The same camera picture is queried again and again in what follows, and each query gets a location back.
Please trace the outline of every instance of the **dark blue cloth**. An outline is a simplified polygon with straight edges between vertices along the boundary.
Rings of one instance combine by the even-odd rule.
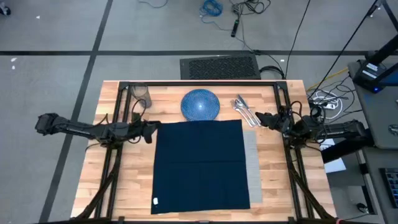
[[[161,125],[151,214],[249,208],[241,120]]]

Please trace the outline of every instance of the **gray cloth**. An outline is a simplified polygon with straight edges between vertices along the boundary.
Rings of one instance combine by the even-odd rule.
[[[250,203],[262,203],[259,154],[255,131],[243,131]]]

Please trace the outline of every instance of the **blue patterned bowl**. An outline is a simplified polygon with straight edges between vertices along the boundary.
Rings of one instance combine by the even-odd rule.
[[[182,98],[181,112],[189,121],[213,120],[220,112],[220,102],[208,90],[192,90]]]

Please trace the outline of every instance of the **metal spoon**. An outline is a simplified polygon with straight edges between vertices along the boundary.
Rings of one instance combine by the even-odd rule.
[[[247,112],[245,112],[243,103],[242,103],[240,100],[235,100],[235,103],[236,103],[236,106],[237,106],[239,109],[243,110],[244,113],[246,113],[246,115],[247,115],[248,118],[250,119],[250,123],[251,123],[252,125],[254,125],[254,126],[257,125],[256,122],[254,122],[253,119],[251,119],[250,114],[248,114]]]
[[[244,115],[244,113],[242,112],[242,109],[238,108],[236,106],[236,103],[234,100],[231,100],[231,105],[232,105],[232,109],[236,110],[237,112],[241,113],[241,115],[243,116],[243,118],[248,122],[249,126],[252,128],[253,125],[250,123],[250,121],[248,120],[248,118]]]

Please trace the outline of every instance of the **black cable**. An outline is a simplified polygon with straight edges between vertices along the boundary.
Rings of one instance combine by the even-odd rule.
[[[325,132],[325,136],[323,137],[322,141],[316,142],[316,143],[318,143],[318,144],[321,144],[321,143],[324,143],[324,142],[326,141],[327,137],[328,137],[328,133],[327,133],[326,127],[325,127],[326,110],[325,110],[324,107],[321,106],[321,105],[316,105],[316,107],[318,107],[318,108],[321,109],[321,115],[318,117],[318,118],[321,118],[321,121],[318,121],[318,118],[314,118],[314,117],[313,117],[312,111],[313,111],[315,108],[312,108],[312,109],[311,109],[311,111],[310,111],[310,118],[312,119],[312,121],[314,121],[315,123],[317,123],[318,125],[320,125],[320,126],[323,128],[323,130],[317,132],[317,134],[315,135],[315,140],[318,139],[318,136],[322,133],[322,131]]]
[[[302,121],[304,121],[304,120],[303,120],[303,117],[302,117],[301,114],[299,114],[298,112],[292,111],[292,114],[297,114],[297,115],[300,117],[300,119],[301,119]]]
[[[91,145],[86,147],[85,151],[87,151],[87,149],[91,148],[92,146],[96,146],[96,145],[99,145],[99,144],[101,144],[101,143],[99,142],[99,143],[91,144]]]
[[[343,87],[347,88],[348,91],[346,91],[346,90],[340,90],[340,89],[338,88],[339,86],[343,86]],[[337,85],[337,86],[336,86],[336,89],[337,89],[338,91],[342,91],[343,93],[352,93],[352,92],[356,91],[356,90],[352,90],[351,88],[349,88],[349,87],[347,87],[347,86],[345,86],[345,85],[342,85],[342,84]]]
[[[379,1],[379,0],[374,0],[373,4],[372,4],[372,6],[369,8],[369,10],[370,10],[371,8],[373,8],[373,7],[376,5],[376,3],[377,3],[378,1]],[[356,34],[356,32],[357,32],[357,31],[359,30],[359,28],[361,27],[362,23],[363,23],[363,22],[365,21],[365,19],[368,17],[368,12],[369,12],[369,10],[368,10],[367,13],[365,14],[365,16],[362,18],[361,22],[359,23],[359,25],[358,25],[357,28],[355,29],[353,35],[351,35],[351,37],[349,38],[349,40],[347,41],[347,43],[344,45],[344,47],[343,47],[343,49],[341,50],[341,52],[338,54],[337,58],[335,59],[335,61],[334,61],[333,64],[331,65],[331,67],[329,68],[329,71],[326,72],[326,75],[322,78],[322,81],[321,81],[321,82],[318,84],[318,86],[315,88],[315,91],[310,95],[310,98],[311,98],[311,96],[319,89],[320,85],[322,85],[322,83],[325,81],[326,77],[329,75],[330,71],[331,71],[331,70],[333,69],[333,67],[335,66],[337,60],[340,58],[341,54],[343,54],[343,52],[345,51],[345,49],[347,48],[348,44],[349,44],[349,43],[351,42],[351,40],[353,39],[353,37],[354,37],[354,35]]]
[[[298,109],[298,113],[301,116],[302,115],[301,111],[303,110],[303,104],[300,101],[296,100],[296,101],[294,101],[293,103],[290,104],[290,107],[292,107],[295,103],[298,103],[300,105],[300,109]]]
[[[133,120],[133,119],[134,119],[134,116],[133,116],[133,115],[134,115],[134,113],[133,113],[133,112],[134,112],[134,108],[136,107],[137,103],[140,102],[140,101],[145,102],[144,110],[143,110],[142,113],[140,114],[139,118]],[[142,118],[142,115],[144,115],[146,109],[147,109],[147,102],[146,102],[144,99],[139,99],[139,100],[137,100],[137,101],[135,102],[135,104],[134,104],[134,105],[132,106],[132,108],[131,108],[131,123],[134,123],[134,122],[138,121],[139,119],[141,119],[141,118]]]
[[[141,140],[141,136],[138,137],[138,140],[136,142],[132,142],[130,140],[127,140],[131,144],[137,144]]]
[[[366,215],[370,215],[370,214],[369,214],[369,213],[367,213],[367,214],[364,214],[364,215],[359,215],[359,216],[357,216],[357,217],[353,217],[353,218],[345,218],[345,219],[344,219],[344,221],[353,220],[353,219],[355,219],[355,218],[361,218],[361,217],[364,217],[364,216],[366,216]]]
[[[310,149],[315,149],[315,150],[317,150],[317,151],[321,151],[320,149],[317,149],[317,148],[315,148],[315,147],[312,147],[312,146],[309,146],[309,145],[305,145],[306,147],[309,147]]]
[[[308,9],[308,6],[310,5],[310,2],[311,2],[311,0],[308,0],[307,6],[305,6],[305,11],[304,11],[303,17],[301,18],[300,24],[298,25],[298,28],[297,28],[297,31],[296,31],[296,35],[294,36],[292,48],[290,49],[289,56],[287,56],[286,75],[285,75],[286,78],[287,78],[287,70],[289,69],[289,59],[290,59],[290,55],[292,54],[294,45],[295,45],[295,43],[296,43],[297,36],[298,36],[298,34],[299,34],[299,30],[300,30],[300,28],[301,28],[301,24],[302,24],[303,21],[304,21],[304,17],[305,17],[305,15],[306,15],[306,13],[307,13],[307,9]]]
[[[154,5],[152,5],[151,3],[149,3],[149,2],[139,0],[139,3],[148,4],[150,7],[154,8],[154,9],[160,9],[160,8],[166,6],[168,2],[169,2],[169,0],[166,0],[166,2],[164,2],[163,5],[161,5],[161,6],[154,6]]]
[[[348,75],[347,77],[345,77],[342,81],[333,82],[332,84],[329,84],[329,85],[327,85],[327,86],[324,86],[324,87],[322,87],[322,88],[319,89],[319,90],[326,91],[325,88],[327,88],[327,87],[329,87],[329,86],[332,86],[332,85],[334,85],[334,84],[336,84],[336,83],[339,83],[339,84],[337,84],[334,88],[332,88],[331,90],[329,90],[329,92],[331,92],[331,91],[337,89],[338,86],[340,86],[341,84],[343,84],[343,83],[345,82],[345,80],[347,80],[347,78],[349,78],[349,75]],[[315,91],[312,92],[312,94],[308,97],[308,99],[311,98],[311,96],[312,96],[314,93],[315,93]],[[334,97],[333,95],[331,95],[331,93],[326,93],[325,97],[327,97],[327,96],[332,96],[332,97]]]
[[[238,19],[240,19],[241,16],[245,16],[245,15],[262,14],[271,5],[270,0],[266,0],[268,2],[267,5],[265,5],[263,2],[260,2],[260,0],[245,0],[245,1],[239,2],[239,3],[233,3],[231,0],[229,0],[229,1],[232,4],[232,11],[238,16]],[[245,6],[247,7],[247,9],[249,11],[248,13],[244,13]],[[262,9],[260,11],[257,11],[258,6],[262,7]]]
[[[144,103],[145,103],[144,110],[142,111],[142,113],[140,114],[140,116],[139,116],[137,119],[134,120],[134,108],[136,107],[137,103],[140,102],[140,101],[144,101]],[[144,99],[138,99],[138,100],[134,103],[134,105],[132,106],[132,108],[131,108],[131,123],[134,124],[136,121],[140,120],[140,119],[142,118],[142,116],[144,115],[146,109],[147,109],[147,102],[146,102]],[[132,141],[130,141],[130,140],[127,140],[127,142],[129,142],[129,143],[131,143],[131,144],[137,144],[140,140],[141,140],[141,136],[138,137],[138,140],[137,140],[136,142],[132,142]]]
[[[331,124],[331,123],[337,121],[338,119],[340,119],[340,118],[342,118],[342,117],[345,117],[345,116],[347,116],[347,115],[349,115],[349,114],[356,113],[356,112],[360,112],[360,111],[362,111],[362,110],[356,110],[356,111],[347,112],[346,114],[343,114],[343,115],[341,115],[340,117],[334,119],[333,121],[327,122],[326,124]]]
[[[286,78],[285,78],[285,74],[284,74],[284,72],[280,69],[280,68],[278,68],[278,67],[275,67],[275,66],[273,66],[273,65],[267,65],[267,66],[264,66],[264,67],[262,67],[261,69],[260,69],[260,73],[262,73],[262,72],[264,72],[264,71],[273,71],[273,72],[276,72],[276,73],[278,73],[279,75],[281,75],[281,77],[282,77],[282,79],[283,80],[285,80]]]
[[[269,5],[271,5],[271,1],[269,1],[269,0],[267,0],[268,2],[269,2],[269,4],[268,4],[268,6],[266,6],[266,8],[265,9],[267,9],[268,7],[269,7]],[[232,4],[232,7],[233,7],[233,11],[235,12],[235,14],[237,14],[238,15],[238,19],[240,20],[242,20],[240,23],[241,23],[241,25],[242,25],[242,40],[241,39],[239,39],[238,37],[235,37],[235,39],[237,39],[238,41],[240,41],[240,42],[242,42],[243,43],[243,48],[244,47],[247,47],[248,49],[249,49],[249,51],[250,51],[250,53],[254,53],[254,54],[256,54],[256,55],[266,55],[266,56],[268,56],[268,57],[270,57],[277,65],[278,65],[278,67],[279,67],[279,70],[280,71],[278,71],[278,70],[274,70],[275,72],[277,72],[277,73],[279,73],[279,74],[281,74],[281,76],[282,76],[282,79],[285,79],[284,77],[285,77],[285,74],[284,74],[284,72],[283,72],[283,69],[282,69],[282,67],[280,66],[280,64],[279,64],[279,62],[273,57],[273,56],[271,56],[271,55],[269,55],[269,54],[264,54],[264,53],[262,53],[260,50],[253,50],[252,48],[250,48],[249,46],[248,46],[248,44],[246,43],[246,40],[244,39],[244,23],[243,23],[243,18],[241,18],[241,10],[240,10],[240,8],[237,8],[238,10],[236,11],[235,9],[234,9],[234,5],[236,5],[234,2],[232,2],[232,0],[229,0],[229,2]],[[201,18],[201,21],[203,22],[203,23],[205,23],[205,24],[214,24],[215,26],[217,26],[217,28],[219,29],[219,30],[223,30],[223,31],[232,31],[231,29],[222,29],[215,21],[210,21],[210,22],[205,22],[204,20],[203,20],[203,18],[205,17],[206,15],[204,15],[204,16],[202,16],[202,18]]]
[[[339,85],[339,86],[343,86],[343,87],[345,87],[345,88],[347,88],[349,91],[346,91],[345,92],[345,94],[347,94],[347,93],[351,93],[352,95],[353,95],[353,100],[352,100],[352,102],[349,104],[349,106],[347,107],[347,108],[345,108],[344,109],[344,113],[348,113],[347,112],[347,110],[348,110],[348,108],[350,108],[353,104],[354,104],[354,101],[355,101],[355,93],[354,93],[354,91],[352,90],[352,89],[350,89],[348,86],[346,86],[346,85]]]

